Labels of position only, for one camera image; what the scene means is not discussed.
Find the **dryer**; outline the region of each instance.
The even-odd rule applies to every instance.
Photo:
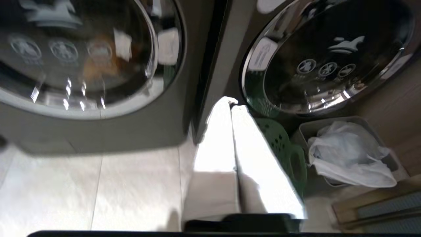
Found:
[[[352,113],[350,102],[405,68],[421,43],[416,0],[233,0],[194,121],[199,142],[222,96],[289,133]]]
[[[213,1],[0,3],[0,134],[31,154],[184,141]]]

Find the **front-load washer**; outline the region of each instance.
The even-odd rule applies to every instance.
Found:
[[[349,102],[396,76],[421,42],[416,0],[233,0],[197,111],[195,140],[222,96],[291,133],[349,115]]]
[[[2,136],[32,154],[185,139],[213,1],[0,4]]]

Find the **green laundry basket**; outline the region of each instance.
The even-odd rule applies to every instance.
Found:
[[[255,121],[290,178],[292,185],[303,198],[307,182],[307,165],[303,148],[289,141],[287,132],[278,122],[269,118],[255,118]]]

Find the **sticker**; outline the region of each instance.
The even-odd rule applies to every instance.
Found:
[[[112,58],[112,49],[109,43],[104,40],[91,41],[87,45],[87,51],[93,61],[105,63]]]
[[[79,54],[74,44],[66,40],[52,40],[48,44],[54,56],[64,62],[74,62]]]
[[[338,65],[335,62],[328,62],[319,69],[319,76],[326,77],[332,74]]]
[[[277,48],[277,43],[268,38],[262,38],[251,55],[248,68],[252,71],[266,70]]]
[[[176,28],[158,33],[158,63],[175,65],[179,57],[179,31]]]
[[[353,63],[348,64],[347,66],[341,68],[341,70],[338,72],[338,77],[348,76],[349,74],[351,74],[355,70],[356,67],[357,66]]]
[[[408,54],[402,56],[400,59],[396,60],[396,62],[383,74],[381,79],[386,80],[389,77],[393,76],[405,63],[412,57],[412,54]]]
[[[14,35],[9,37],[12,49],[21,56],[26,64],[41,65],[42,53],[38,45],[26,36]]]
[[[54,5],[37,4],[33,0],[20,0],[21,7],[30,10],[26,14],[29,22],[35,22],[39,27],[76,28],[82,21],[74,16],[75,7],[70,0],[56,0]]]
[[[115,55],[127,62],[130,61],[131,54],[131,36],[114,29]]]
[[[330,46],[328,49],[330,49],[330,51],[334,53],[352,54],[358,51],[357,44],[364,42],[364,39],[365,36],[360,36],[352,41],[347,41],[345,40],[345,38],[336,37],[334,41],[340,43]]]
[[[297,66],[297,72],[300,74],[307,74],[314,70],[316,61],[314,59],[306,59]]]
[[[285,0],[257,0],[257,11],[267,14],[284,3]]]

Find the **washer door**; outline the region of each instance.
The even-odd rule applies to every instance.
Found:
[[[249,105],[319,114],[395,74],[420,44],[420,2],[298,0],[258,36],[243,66]]]
[[[182,55],[171,0],[4,0],[0,101],[65,119],[136,111],[174,80]]]

